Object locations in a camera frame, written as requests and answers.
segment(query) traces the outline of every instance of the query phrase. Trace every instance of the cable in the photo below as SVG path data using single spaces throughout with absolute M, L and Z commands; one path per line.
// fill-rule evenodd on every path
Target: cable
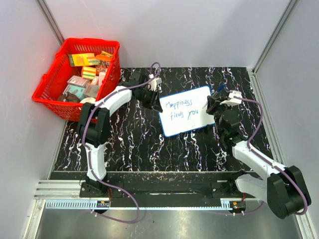
M 118 91 L 113 91 L 113 92 L 110 93 L 108 96 L 106 96 L 103 101 L 101 101 L 100 103 L 98 103 L 98 104 L 92 109 L 92 111 L 91 111 L 91 113 L 90 113 L 90 115 L 89 115 L 89 117 L 88 117 L 88 120 L 87 120 L 86 125 L 85 125 L 85 128 L 84 128 L 83 137 L 82 137 L 83 145 L 84 145 L 84 147 L 86 147 L 86 148 L 88 149 L 88 161 L 89 161 L 89 165 L 88 165 L 89 168 L 88 168 L 88 170 L 91 170 L 92 175 L 94 176 L 94 178 L 95 178 L 98 182 L 100 182 L 100 183 L 102 183 L 103 185 L 106 185 L 106 186 L 108 186 L 108 187 L 115 188 L 115 189 L 118 189 L 118 190 L 123 191 L 124 193 L 126 193 L 126 194 L 133 200 L 133 202 L 135 203 L 135 205 L 136 205 L 136 207 L 137 207 L 137 216 L 136 216 L 136 218 L 135 218 L 134 220 L 132 220 L 132 221 L 124 221 L 124 220 L 112 218 L 112 217 L 109 217 L 109 216 L 106 216 L 106 215 L 103 215 L 103 214 L 98 214 L 98 213 L 95 213 L 95 216 L 99 215 L 99 216 L 101 216 L 101 217 L 103 217 L 103 218 L 111 219 L 111 220 L 117 221 L 117 222 L 119 222 L 119 223 L 136 223 L 136 222 L 138 222 L 139 219 L 140 219 L 140 208 L 139 208 L 139 205 L 138 205 L 136 199 L 135 199 L 128 191 L 126 191 L 125 189 L 123 189 L 123 188 L 121 188 L 121 187 L 118 187 L 118 186 L 115 186 L 115 185 L 111 185 L 111 184 L 106 183 L 106 182 L 103 182 L 101 179 L 98 178 L 98 176 L 97 176 L 97 175 L 95 174 L 95 172 L 93 171 L 93 169 L 92 169 L 92 162 L 91 162 L 91 150 L 90 150 L 90 147 L 85 143 L 85 136 L 86 136 L 86 133 L 87 133 L 87 130 L 88 130 L 88 127 L 89 127 L 89 124 L 90 124 L 90 121 L 91 121 L 91 119 L 92 119 L 92 117 L 93 117 L 94 112 L 95 112 L 106 100 L 108 100 L 110 97 L 112 97 L 113 95 L 115 95 L 115 94 L 117 94 L 117 93 L 119 93 L 119 92 L 122 92 L 122 91 L 125 91 L 125 90 L 131 90 L 131 89 L 134 89 L 134 88 L 138 88 L 138 87 L 145 86 L 145 85 L 147 85 L 149 82 L 151 82 L 152 80 L 154 80 L 156 77 L 159 76 L 159 74 L 160 74 L 160 63 L 159 63 L 159 62 L 154 62 L 154 63 L 151 65 L 151 67 L 150 67 L 150 72 L 152 72 L 152 68 L 153 68 L 153 66 L 156 65 L 156 64 L 159 66 L 159 70 L 155 73 L 155 75 L 154 75 L 153 78 L 149 79 L 148 81 L 146 81 L 146 82 L 144 82 L 144 83 L 142 83 L 142 84 L 136 85 L 136 86 L 130 86 L 130 87 L 126 87 L 126 88 L 119 89 Z
M 250 141 L 253 139 L 253 137 L 255 137 L 257 131 L 259 130 L 260 126 L 261 126 L 261 123 L 263 121 L 263 115 L 264 115 L 264 112 L 263 112 L 263 108 L 261 106 L 261 104 L 255 100 L 249 100 L 249 99 L 244 99 L 244 98 L 240 98 L 240 97 L 237 97 L 237 96 L 234 96 L 234 98 L 236 99 L 239 99 L 239 100 L 242 100 L 242 101 L 247 101 L 247 102 L 252 102 L 252 103 L 255 103 L 259 106 L 259 109 L 260 109 L 260 120 L 259 120 L 259 123 L 255 129 L 255 131 L 253 132 L 253 134 L 249 137 L 248 141 L 247 141 L 247 147 L 249 148 L 250 151 L 252 151 L 255 155 L 257 155 L 259 158 L 261 158 L 264 162 L 266 162 L 267 164 L 269 164 L 270 166 L 274 167 L 275 169 L 277 169 L 279 172 L 281 172 L 287 179 L 288 181 L 294 186 L 294 188 L 297 190 L 297 192 L 300 194 L 301 198 L 303 199 L 303 202 L 304 202 L 304 210 L 300 213 L 296 213 L 296 215 L 304 215 L 306 214 L 307 210 L 308 210 L 308 203 L 307 203 L 307 200 L 304 196 L 304 194 L 302 193 L 302 191 L 300 190 L 300 188 L 298 187 L 298 185 L 291 179 L 291 177 L 289 177 L 289 175 L 287 173 L 285 173 L 281 168 L 279 168 L 278 166 L 276 165 L 272 165 L 272 163 L 270 161 L 268 161 L 265 157 L 263 157 L 262 155 L 260 155 L 258 152 L 256 152 L 254 149 L 251 148 L 250 146 Z

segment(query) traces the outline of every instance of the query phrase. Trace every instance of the reflective floor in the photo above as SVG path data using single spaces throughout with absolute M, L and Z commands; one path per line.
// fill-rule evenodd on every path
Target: reflective floor
M 256 207 L 249 202 L 248 211 Z M 108 216 L 132 220 L 135 211 Z M 141 221 L 122 224 L 89 211 L 45 209 L 37 239 L 301 239 L 296 218 L 278 219 L 268 206 L 246 216 L 209 211 L 141 211 Z

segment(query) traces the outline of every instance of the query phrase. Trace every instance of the red basket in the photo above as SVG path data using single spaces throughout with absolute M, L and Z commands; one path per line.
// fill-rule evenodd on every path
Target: red basket
M 56 101 L 66 88 L 70 77 L 81 75 L 81 67 L 71 67 L 68 55 L 88 52 L 99 55 L 102 50 L 113 54 L 112 61 L 96 98 L 98 101 L 112 92 L 119 83 L 121 76 L 119 48 L 120 44 L 117 41 L 90 38 L 66 39 L 60 50 L 55 54 L 55 60 L 49 71 L 42 76 L 32 99 L 35 102 L 44 104 L 64 120 L 79 121 L 83 104 Z

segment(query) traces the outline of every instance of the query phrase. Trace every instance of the white wall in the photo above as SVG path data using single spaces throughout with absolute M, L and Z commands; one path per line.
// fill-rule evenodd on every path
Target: white wall
M 257 73 L 288 166 L 304 175 L 319 234 L 319 1 L 302 0 Z
M 122 67 L 253 67 L 289 0 L 46 0 L 65 38 L 121 44 Z
M 64 121 L 31 100 L 59 45 L 34 0 L 0 3 L 0 234 L 22 234 Z

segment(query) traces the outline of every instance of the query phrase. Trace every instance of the black marble table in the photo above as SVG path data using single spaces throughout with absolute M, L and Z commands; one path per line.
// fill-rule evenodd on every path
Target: black marble table
M 129 79 L 138 68 L 123 68 L 122 80 Z M 200 67 L 162 68 L 161 96 L 209 85 L 216 90 L 222 83 L 225 89 L 242 92 L 243 97 L 254 99 L 253 89 L 246 68 Z M 256 128 L 260 113 L 252 103 L 239 106 L 244 137 Z M 81 139 L 76 133 L 76 122 L 68 122 L 54 171 L 86 171 L 87 160 Z M 105 146 L 105 166 L 108 171 L 238 171 L 249 170 L 237 159 L 227 155 L 220 147 L 219 136 L 212 129 L 186 133 L 183 137 L 166 138 L 159 115 L 132 100 L 120 108 L 110 119 L 110 137 Z M 267 156 L 271 151 L 264 128 L 252 141 Z

